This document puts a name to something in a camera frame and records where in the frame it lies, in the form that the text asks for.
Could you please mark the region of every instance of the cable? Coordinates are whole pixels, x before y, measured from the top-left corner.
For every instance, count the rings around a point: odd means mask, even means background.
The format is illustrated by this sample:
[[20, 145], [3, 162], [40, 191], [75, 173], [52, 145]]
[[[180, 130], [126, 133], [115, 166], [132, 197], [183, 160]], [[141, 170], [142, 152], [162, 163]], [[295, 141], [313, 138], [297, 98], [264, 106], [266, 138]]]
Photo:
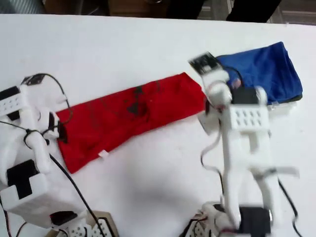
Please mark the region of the cable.
[[[68, 98], [67, 98], [67, 96], [66, 96], [66, 94], [65, 94], [65, 91], [64, 91], [62, 85], [60, 84], [60, 82], [59, 82], [54, 76], [52, 76], [51, 74], [48, 74], [48, 73], [37, 73], [37, 74], [34, 74], [34, 75], [32, 75], [32, 76], [29, 78], [29, 80], [31, 80], [33, 77], [36, 77], [36, 76], [48, 76], [48, 77], [50, 77], [51, 79], [53, 79], [53, 80], [58, 84], [58, 86], [59, 86], [59, 88], [60, 88], [62, 94], [66, 97], [66, 103], [67, 103], [67, 107], [68, 107], [68, 110], [69, 110], [69, 117], [68, 117], [68, 119], [67, 119], [66, 121], [64, 121], [64, 122], [61, 122], [61, 123], [62, 123], [62, 124], [67, 124], [67, 123], [69, 123], [69, 121], [70, 121], [71, 118], [73, 117], [73, 110], [72, 110], [71, 107], [70, 107]], [[53, 126], [53, 127], [49, 127], [49, 128], [46, 129], [44, 132], [42, 132], [42, 135], [44, 135], [45, 133], [47, 133], [49, 130], [55, 129], [55, 128], [57, 128], [57, 127], [58, 127], [58, 125], [55, 125], [55, 126]]]
[[18, 126], [18, 125], [13, 124], [13, 123], [4, 122], [4, 121], [0, 121], [0, 123], [4, 123], [4, 124], [7, 124], [7, 125], [11, 125], [11, 126], [13, 126], [13, 127], [18, 127], [18, 128], [23, 129], [23, 130], [25, 130], [25, 131], [27, 130], [26, 128], [20, 127], [20, 126]]
[[11, 230], [10, 230], [9, 216], [8, 216], [7, 211], [4, 208], [3, 208], [3, 213], [4, 213], [4, 218], [5, 218], [5, 224], [6, 224], [6, 232], [8, 233], [9, 237], [12, 237]]
[[[265, 179], [267, 178], [268, 176], [271, 176], [271, 175], [274, 175], [278, 173], [278, 170], [276, 168], [271, 168], [271, 169], [268, 169], [266, 172], [264, 172], [262, 175], [257, 175], [255, 177], [256, 180], [260, 180], [260, 179]], [[286, 197], [288, 203], [290, 204], [293, 212], [294, 212], [294, 218], [292, 220], [292, 226], [293, 226], [293, 229], [295, 231], [295, 233], [299, 236], [299, 237], [302, 237], [301, 233], [297, 230], [296, 228], [296, 221], [298, 219], [298, 211], [294, 205], [294, 202], [293, 200], [291, 199], [290, 195], [288, 194], [288, 192], [286, 191], [284, 185], [282, 184], [281, 180], [280, 179], [277, 179], [278, 181], [278, 185], [280, 186], [284, 196]]]
[[22, 228], [23, 228], [26, 224], [27, 224], [27, 222], [24, 222], [24, 223], [20, 226], [20, 228], [19, 228], [18, 232], [16, 233], [16, 236], [15, 236], [15, 237], [19, 237]]
[[238, 74], [239, 79], [240, 79], [241, 86], [244, 87], [243, 78], [242, 78], [242, 76], [241, 76], [240, 71], [238, 71], [238, 70], [237, 70], [236, 68], [234, 68], [234, 67], [223, 65], [223, 64], [218, 60], [218, 58], [220, 58], [220, 57], [222, 57], [222, 56], [227, 56], [227, 54], [225, 54], [225, 55], [219, 55], [219, 56], [216, 57], [217, 62], [219, 63], [219, 65], [221, 65], [222, 68], [223, 68], [226, 72], [227, 72], [227, 69], [233, 70], [234, 72], [236, 72], [236, 73]]
[[241, 86], [244, 87], [243, 78], [242, 78], [242, 76], [241, 76], [240, 71], [238, 71], [236, 68], [230, 67], [230, 66], [223, 66], [223, 65], [222, 65], [222, 67], [223, 67], [223, 69], [224, 69], [226, 72], [227, 72], [227, 69], [229, 69], [229, 70], [232, 70], [232, 71], [234, 71], [235, 73], [237, 73], [237, 74], [238, 74], [238, 77], [239, 77], [239, 79], [240, 79], [240, 82], [241, 82]]
[[203, 158], [205, 156], [205, 154], [207, 154], [209, 151], [213, 150], [219, 143], [220, 139], [221, 139], [222, 133], [221, 133], [221, 125], [219, 124], [219, 129], [218, 129], [218, 134], [217, 137], [215, 139], [215, 141], [207, 146], [206, 148], [203, 149], [203, 151], [201, 152], [200, 155], [200, 162], [203, 168], [205, 168], [206, 170], [212, 170], [215, 171], [216, 173], [218, 173], [220, 181], [221, 181], [221, 187], [222, 187], [222, 194], [224, 194], [224, 185], [223, 185], [223, 176], [222, 173], [219, 171], [218, 168], [214, 167], [214, 166], [209, 166], [209, 165], [205, 165]]
[[81, 200], [83, 201], [85, 207], [88, 209], [90, 215], [92, 216], [92, 218], [94, 219], [94, 221], [96, 222], [100, 233], [103, 237], [105, 237], [105, 234], [102, 231], [102, 227], [100, 225], [100, 223], [98, 222], [97, 217], [94, 215], [93, 211], [91, 210], [90, 206], [88, 205], [88, 203], [86, 202], [86, 200], [84, 199], [82, 193], [80, 192], [79, 188], [77, 187], [76, 183], [74, 182], [74, 180], [72, 179], [72, 177], [67, 173], [67, 171], [64, 169], [64, 167], [51, 155], [49, 154], [51, 160], [58, 166], [58, 168], [65, 174], [65, 176], [69, 179], [69, 181], [72, 183], [72, 185], [74, 186], [75, 190], [77, 191], [77, 193], [79, 194]]
[[290, 195], [288, 194], [288, 192], [286, 191], [285, 187], [283, 186], [282, 182], [280, 181], [280, 179], [278, 179], [278, 185], [280, 186], [281, 190], [283, 191], [286, 199], [288, 200], [288, 203], [290, 204], [290, 206], [292, 207], [292, 210], [294, 212], [294, 218], [292, 220], [292, 225], [293, 225], [293, 229], [295, 231], [295, 233], [299, 236], [302, 237], [301, 233], [297, 230], [296, 228], [296, 221], [298, 219], [298, 211], [290, 197]]
[[60, 229], [59, 231], [62, 232], [62, 233], [64, 233], [67, 237], [69, 237], [69, 234], [68, 234], [65, 230]]

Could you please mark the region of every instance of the blue cloth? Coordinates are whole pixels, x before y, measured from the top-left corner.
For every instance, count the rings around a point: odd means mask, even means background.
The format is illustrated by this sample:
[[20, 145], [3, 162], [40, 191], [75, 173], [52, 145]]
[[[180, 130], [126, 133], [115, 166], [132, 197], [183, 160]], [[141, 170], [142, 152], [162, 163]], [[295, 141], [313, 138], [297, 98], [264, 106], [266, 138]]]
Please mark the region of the blue cloth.
[[[262, 86], [268, 95], [268, 104], [286, 102], [302, 96], [301, 81], [288, 57], [282, 42], [246, 52], [219, 56], [223, 66], [237, 69], [246, 87]], [[236, 72], [228, 70], [228, 85], [238, 78]]]

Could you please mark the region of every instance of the white tabletop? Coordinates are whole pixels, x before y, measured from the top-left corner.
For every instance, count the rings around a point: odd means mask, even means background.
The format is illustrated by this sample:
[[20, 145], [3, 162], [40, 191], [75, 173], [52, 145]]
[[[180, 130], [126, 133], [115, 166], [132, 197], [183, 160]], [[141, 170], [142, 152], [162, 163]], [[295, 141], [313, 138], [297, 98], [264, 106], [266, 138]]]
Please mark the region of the white tabletop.
[[[181, 72], [201, 84], [188, 59], [205, 51], [229, 54], [283, 41], [304, 97], [289, 116], [272, 121], [272, 152], [276, 165], [300, 169], [300, 179], [281, 179], [299, 211], [297, 227], [307, 237], [315, 234], [316, 213], [315, 39], [313, 26], [0, 15], [0, 90], [47, 72], [60, 80], [75, 105]], [[175, 237], [205, 201], [219, 199], [217, 175], [199, 162], [201, 150], [214, 138], [193, 116], [130, 139], [73, 178], [92, 209], [111, 212], [122, 237]], [[222, 157], [219, 145], [207, 163], [223, 168]], [[258, 201], [260, 194], [252, 182], [240, 197]], [[294, 237], [293, 213], [281, 198], [285, 224], [275, 236]], [[6, 236], [0, 213], [0, 236]], [[22, 220], [12, 214], [10, 219], [15, 235]], [[28, 225], [20, 236], [46, 232]]]

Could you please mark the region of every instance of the white robot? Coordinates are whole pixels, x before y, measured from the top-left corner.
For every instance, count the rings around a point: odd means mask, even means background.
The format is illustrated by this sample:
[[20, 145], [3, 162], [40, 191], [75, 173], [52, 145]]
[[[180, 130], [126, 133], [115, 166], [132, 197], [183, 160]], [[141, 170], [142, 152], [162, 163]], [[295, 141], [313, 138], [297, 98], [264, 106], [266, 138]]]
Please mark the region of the white robot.
[[[260, 87], [229, 88], [226, 84], [229, 75], [210, 54], [192, 60], [191, 65], [204, 82], [208, 99], [205, 118], [215, 115], [221, 124], [225, 169], [222, 202], [205, 203], [201, 214], [190, 222], [181, 236], [269, 235], [271, 225], [282, 221], [280, 183], [274, 174], [297, 171], [274, 167], [267, 95]], [[19, 87], [0, 92], [0, 181], [5, 185], [0, 191], [1, 204], [4, 210], [22, 216], [28, 223], [57, 230], [49, 237], [116, 237], [118, 232], [111, 216], [91, 211], [69, 174], [50, 153], [52, 140], [67, 140], [63, 126], [66, 121], [59, 121], [50, 108], [34, 106], [30, 100], [30, 87], [40, 84], [44, 77], [57, 82], [63, 95], [56, 102], [66, 101], [69, 107], [61, 85], [48, 74], [25, 78]], [[251, 142], [247, 151], [240, 145], [241, 136], [249, 136]], [[31, 159], [18, 156], [21, 147], [34, 152]], [[263, 207], [239, 205], [238, 191], [245, 172], [251, 172], [257, 180]], [[75, 189], [61, 190], [56, 180], [64, 175]]]
[[[20, 215], [28, 223], [52, 227], [57, 230], [49, 234], [52, 237], [118, 236], [108, 213], [98, 212], [97, 222], [96, 215], [69, 174], [49, 152], [52, 140], [67, 139], [67, 134], [64, 122], [59, 121], [50, 108], [35, 106], [30, 100], [30, 87], [40, 84], [44, 77], [57, 82], [62, 95], [56, 102], [66, 101], [69, 107], [61, 85], [49, 74], [27, 77], [19, 87], [0, 92], [0, 181], [5, 186], [0, 197], [3, 209]], [[17, 156], [21, 147], [32, 150], [33, 157], [25, 160], [23, 155]], [[63, 188], [58, 182], [64, 175], [75, 189]]]
[[[205, 203], [201, 213], [190, 222], [182, 236], [270, 236], [271, 226], [278, 226], [282, 222], [279, 185], [286, 192], [275, 174], [297, 175], [298, 171], [292, 167], [275, 168], [270, 149], [267, 94], [262, 87], [244, 87], [240, 73], [234, 68], [225, 68], [210, 53], [189, 63], [202, 77], [207, 98], [206, 113], [199, 117], [202, 126], [207, 132], [209, 127], [205, 121], [214, 116], [220, 123], [216, 143], [222, 135], [224, 172], [222, 177], [215, 167], [211, 167], [221, 177], [221, 203]], [[233, 70], [237, 75], [237, 80], [230, 87], [227, 85], [230, 79], [228, 70]], [[248, 147], [242, 144], [242, 137], [249, 139]], [[203, 155], [213, 147], [214, 144], [202, 152], [202, 165]], [[239, 204], [238, 193], [247, 172], [252, 173], [261, 190], [263, 207]], [[295, 207], [293, 210], [293, 227], [297, 232], [297, 211]]]

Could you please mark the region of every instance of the red cloth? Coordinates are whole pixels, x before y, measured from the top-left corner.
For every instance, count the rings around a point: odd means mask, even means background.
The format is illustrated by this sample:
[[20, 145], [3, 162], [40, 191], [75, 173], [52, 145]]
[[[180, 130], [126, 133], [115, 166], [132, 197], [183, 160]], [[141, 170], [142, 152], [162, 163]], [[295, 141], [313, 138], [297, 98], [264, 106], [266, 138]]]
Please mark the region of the red cloth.
[[[203, 101], [200, 85], [182, 73], [73, 106], [68, 142], [58, 142], [66, 166], [74, 173], [102, 150], [202, 111]], [[57, 115], [65, 121], [69, 111]]]

